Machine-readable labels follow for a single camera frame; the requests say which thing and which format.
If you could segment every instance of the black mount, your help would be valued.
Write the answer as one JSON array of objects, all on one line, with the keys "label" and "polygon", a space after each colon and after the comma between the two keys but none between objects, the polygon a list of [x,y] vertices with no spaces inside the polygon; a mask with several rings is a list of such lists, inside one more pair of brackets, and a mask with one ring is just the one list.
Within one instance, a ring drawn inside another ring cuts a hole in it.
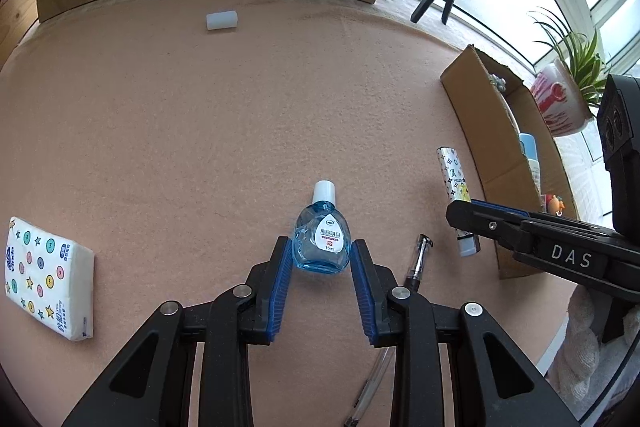
[{"label": "black mount", "polygon": [[[376,347],[398,346],[390,425],[443,427],[438,343],[447,344],[457,427],[577,425],[558,395],[491,315],[475,303],[431,304],[373,264],[353,243],[374,299],[382,298]],[[251,427],[248,344],[268,345],[269,295],[284,256],[280,237],[268,263],[213,302],[163,303],[109,363],[63,427],[187,427],[196,343],[204,342],[198,425]]]},{"label": "black mount", "polygon": [[640,304],[640,248],[614,230],[476,200],[452,202],[447,221],[496,240],[521,263],[585,286],[600,303],[603,317],[592,329],[603,344],[623,334],[623,317]]}]

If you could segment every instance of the flower pot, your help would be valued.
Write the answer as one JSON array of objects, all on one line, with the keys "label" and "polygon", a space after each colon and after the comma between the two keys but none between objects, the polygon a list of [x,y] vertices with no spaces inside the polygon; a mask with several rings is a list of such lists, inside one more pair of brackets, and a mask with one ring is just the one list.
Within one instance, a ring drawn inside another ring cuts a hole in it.
[{"label": "flower pot", "polygon": [[580,89],[559,58],[538,73],[531,94],[554,137],[580,132],[593,118]]}]

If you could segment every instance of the cardboard box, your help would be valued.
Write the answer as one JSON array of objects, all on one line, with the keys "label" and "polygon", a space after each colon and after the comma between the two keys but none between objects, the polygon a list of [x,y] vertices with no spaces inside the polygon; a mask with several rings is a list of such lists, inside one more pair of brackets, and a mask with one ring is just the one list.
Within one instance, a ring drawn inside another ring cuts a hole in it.
[{"label": "cardboard box", "polygon": [[[509,68],[468,46],[440,79],[474,157],[484,199],[490,203],[540,211],[540,198],[529,163],[522,154],[518,134],[500,100],[502,94],[490,83],[490,73],[506,81],[504,99],[518,122],[520,132],[536,138],[542,193],[560,196],[565,206],[563,216],[578,219],[574,195],[558,148],[529,89]],[[496,250],[501,279],[539,272],[515,261],[511,251],[498,244]]]}]

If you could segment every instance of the white bottle cap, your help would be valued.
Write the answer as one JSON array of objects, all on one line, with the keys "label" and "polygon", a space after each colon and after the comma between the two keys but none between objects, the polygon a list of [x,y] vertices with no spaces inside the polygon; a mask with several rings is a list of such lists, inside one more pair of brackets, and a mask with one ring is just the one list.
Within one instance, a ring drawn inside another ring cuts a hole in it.
[{"label": "white bottle cap", "polygon": [[314,188],[314,199],[311,204],[318,201],[329,201],[335,206],[335,185],[327,180],[321,180]]}]

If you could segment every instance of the bottle label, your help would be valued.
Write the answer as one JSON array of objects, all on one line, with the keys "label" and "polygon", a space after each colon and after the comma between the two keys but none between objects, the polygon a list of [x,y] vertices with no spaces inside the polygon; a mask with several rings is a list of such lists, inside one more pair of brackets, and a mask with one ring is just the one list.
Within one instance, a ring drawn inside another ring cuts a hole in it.
[{"label": "bottle label", "polygon": [[344,237],[342,229],[335,217],[329,214],[326,216],[316,229],[316,247],[327,252],[342,251],[344,246]]}]

